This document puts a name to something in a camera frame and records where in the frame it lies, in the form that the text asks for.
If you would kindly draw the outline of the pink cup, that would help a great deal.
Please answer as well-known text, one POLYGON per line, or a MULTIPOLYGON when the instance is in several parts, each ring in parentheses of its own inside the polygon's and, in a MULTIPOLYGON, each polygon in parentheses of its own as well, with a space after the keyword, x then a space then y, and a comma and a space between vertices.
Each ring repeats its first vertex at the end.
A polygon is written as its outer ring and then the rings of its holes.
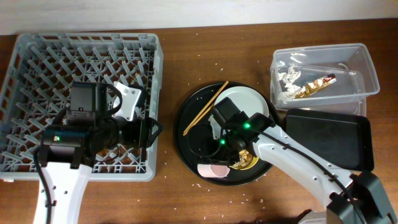
POLYGON ((214 164, 198 164, 198 173, 206 178, 224 178, 229 172, 228 166, 214 165, 214 164))

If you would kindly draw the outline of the gold brown snack wrapper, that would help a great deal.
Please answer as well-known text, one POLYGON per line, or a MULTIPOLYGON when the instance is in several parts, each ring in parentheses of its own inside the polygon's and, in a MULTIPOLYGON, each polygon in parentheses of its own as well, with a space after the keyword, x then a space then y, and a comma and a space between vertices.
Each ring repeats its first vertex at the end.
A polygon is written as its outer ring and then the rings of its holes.
POLYGON ((327 86, 336 82, 336 76, 334 73, 318 78, 310 83, 307 83, 296 95, 296 98, 307 98, 316 92, 326 88, 327 86))

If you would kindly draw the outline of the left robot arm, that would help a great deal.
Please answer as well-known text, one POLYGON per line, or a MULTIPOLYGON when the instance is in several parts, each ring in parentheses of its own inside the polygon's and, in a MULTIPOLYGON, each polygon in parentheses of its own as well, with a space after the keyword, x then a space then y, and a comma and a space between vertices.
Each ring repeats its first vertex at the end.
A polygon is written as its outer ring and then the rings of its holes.
POLYGON ((33 154, 40 178, 34 223, 77 223, 96 155, 103 149, 153 145, 162 125, 134 114, 147 97, 139 85, 72 83, 70 106, 46 127, 33 154))

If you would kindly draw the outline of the white tissue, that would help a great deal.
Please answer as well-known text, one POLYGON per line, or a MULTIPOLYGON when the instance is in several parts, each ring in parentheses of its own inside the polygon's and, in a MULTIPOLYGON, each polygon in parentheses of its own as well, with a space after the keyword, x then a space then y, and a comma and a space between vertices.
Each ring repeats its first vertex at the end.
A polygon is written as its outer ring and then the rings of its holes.
POLYGON ((293 100, 302 92, 303 87, 295 82, 302 76, 302 72, 295 65, 277 67, 277 78, 281 87, 278 100, 293 100))

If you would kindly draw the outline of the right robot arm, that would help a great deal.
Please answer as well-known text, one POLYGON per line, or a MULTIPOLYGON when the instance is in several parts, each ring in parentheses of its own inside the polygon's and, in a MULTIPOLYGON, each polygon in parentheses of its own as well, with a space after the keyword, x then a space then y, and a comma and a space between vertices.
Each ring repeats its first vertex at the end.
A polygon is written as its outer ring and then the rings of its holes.
POLYGON ((228 173, 246 150, 276 166, 307 189, 325 207, 311 211, 301 223, 397 223, 397 216, 379 178, 359 175, 328 162, 293 140, 261 113, 247 116, 232 100, 224 98, 206 111, 218 124, 214 148, 198 165, 215 166, 228 173))

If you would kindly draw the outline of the yellow bowl with shells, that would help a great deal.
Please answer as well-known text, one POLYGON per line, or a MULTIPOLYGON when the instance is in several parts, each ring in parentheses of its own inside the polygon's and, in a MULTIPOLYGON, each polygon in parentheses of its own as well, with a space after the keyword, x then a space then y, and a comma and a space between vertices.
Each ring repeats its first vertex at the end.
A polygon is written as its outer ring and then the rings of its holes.
POLYGON ((239 152, 239 162, 231 165, 230 168, 235 170, 248 170, 252 168, 259 158, 250 154, 247 150, 242 150, 239 152))

